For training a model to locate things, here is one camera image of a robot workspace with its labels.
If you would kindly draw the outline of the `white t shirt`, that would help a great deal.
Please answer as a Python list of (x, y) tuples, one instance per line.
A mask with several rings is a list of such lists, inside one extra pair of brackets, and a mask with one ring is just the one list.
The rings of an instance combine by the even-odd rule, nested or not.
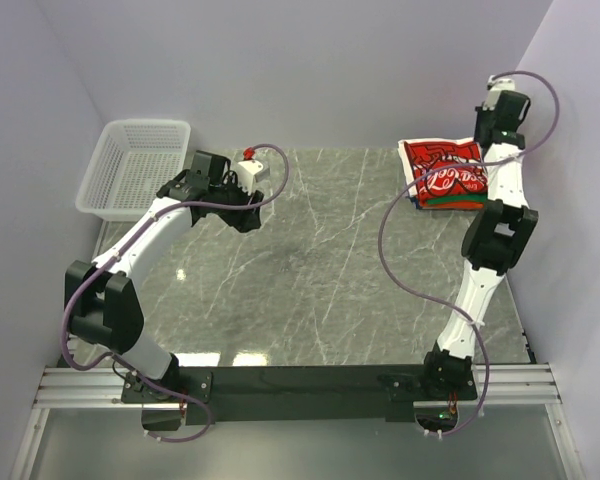
[(471, 137), (400, 140), (398, 154), (405, 183), (415, 182), (406, 196), (417, 196), (420, 204), (437, 197), (487, 194), (481, 148)]

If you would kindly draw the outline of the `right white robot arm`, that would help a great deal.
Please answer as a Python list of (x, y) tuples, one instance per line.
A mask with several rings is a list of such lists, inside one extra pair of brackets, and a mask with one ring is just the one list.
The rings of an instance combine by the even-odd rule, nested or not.
[(474, 140), (487, 164), (487, 200), (462, 242), (464, 270), (455, 307), (418, 377), (429, 398), (458, 397), (473, 384), (476, 340), (487, 308), (537, 225), (539, 214), (524, 194), (525, 139), (518, 133), (529, 107), (527, 95), (499, 90), (476, 108)]

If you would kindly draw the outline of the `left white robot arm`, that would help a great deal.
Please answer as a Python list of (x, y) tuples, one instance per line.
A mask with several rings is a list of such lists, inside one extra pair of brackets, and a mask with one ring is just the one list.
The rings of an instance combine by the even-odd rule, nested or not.
[(268, 169), (248, 148), (240, 162), (195, 151), (190, 168), (159, 188), (141, 219), (104, 254), (76, 261), (65, 274), (63, 334), (99, 345), (145, 377), (156, 401), (180, 388), (179, 362), (146, 332), (138, 290), (154, 263), (201, 219), (212, 214), (240, 233), (260, 227), (257, 188)]

